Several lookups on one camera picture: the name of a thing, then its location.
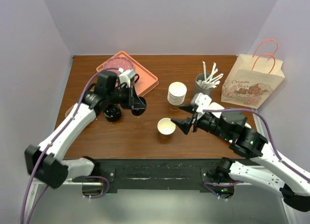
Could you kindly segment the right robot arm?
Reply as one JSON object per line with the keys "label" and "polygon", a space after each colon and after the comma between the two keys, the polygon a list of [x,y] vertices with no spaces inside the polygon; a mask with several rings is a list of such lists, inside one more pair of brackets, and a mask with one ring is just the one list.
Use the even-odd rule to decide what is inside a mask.
{"label": "right robot arm", "polygon": [[197,105],[180,107],[192,114],[186,119],[171,119],[184,133],[201,129],[226,142],[237,155],[249,159],[268,170],[251,169],[242,163],[223,157],[212,176],[216,183],[205,182],[206,188],[222,186],[233,180],[231,186],[245,182],[264,188],[281,197],[286,205],[301,211],[310,210],[310,174],[294,164],[276,149],[272,136],[264,137],[246,126],[245,108],[204,109],[199,116]]}

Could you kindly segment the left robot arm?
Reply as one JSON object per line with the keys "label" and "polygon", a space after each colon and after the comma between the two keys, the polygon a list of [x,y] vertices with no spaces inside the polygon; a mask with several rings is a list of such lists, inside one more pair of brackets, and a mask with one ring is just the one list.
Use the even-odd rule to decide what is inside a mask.
{"label": "left robot arm", "polygon": [[146,110],[146,101],[139,97],[135,83],[139,75],[135,70],[117,74],[108,68],[94,74],[97,82],[88,81],[78,102],[58,128],[38,146],[29,145],[25,150],[27,172],[51,188],[59,188],[67,179],[85,177],[96,181],[100,177],[100,163],[90,157],[65,160],[64,156],[79,134],[97,116],[111,105],[130,109],[140,116]]}

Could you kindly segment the cream bear paper bag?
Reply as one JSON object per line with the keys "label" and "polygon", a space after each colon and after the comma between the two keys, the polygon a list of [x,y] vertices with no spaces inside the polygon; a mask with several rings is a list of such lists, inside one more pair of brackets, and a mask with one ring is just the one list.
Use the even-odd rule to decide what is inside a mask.
{"label": "cream bear paper bag", "polygon": [[274,42],[275,51],[256,55],[240,54],[222,85],[221,101],[249,108],[259,108],[285,79],[281,69],[283,61],[275,58],[278,42],[267,39],[261,42]]}

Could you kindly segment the brown paper coffee cup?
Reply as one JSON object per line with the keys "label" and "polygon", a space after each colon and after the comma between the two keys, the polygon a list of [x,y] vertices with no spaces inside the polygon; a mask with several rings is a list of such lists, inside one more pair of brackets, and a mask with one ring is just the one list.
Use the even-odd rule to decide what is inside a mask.
{"label": "brown paper coffee cup", "polygon": [[157,124],[157,130],[160,136],[164,139],[169,138],[175,131],[176,125],[171,121],[170,118],[163,118]]}

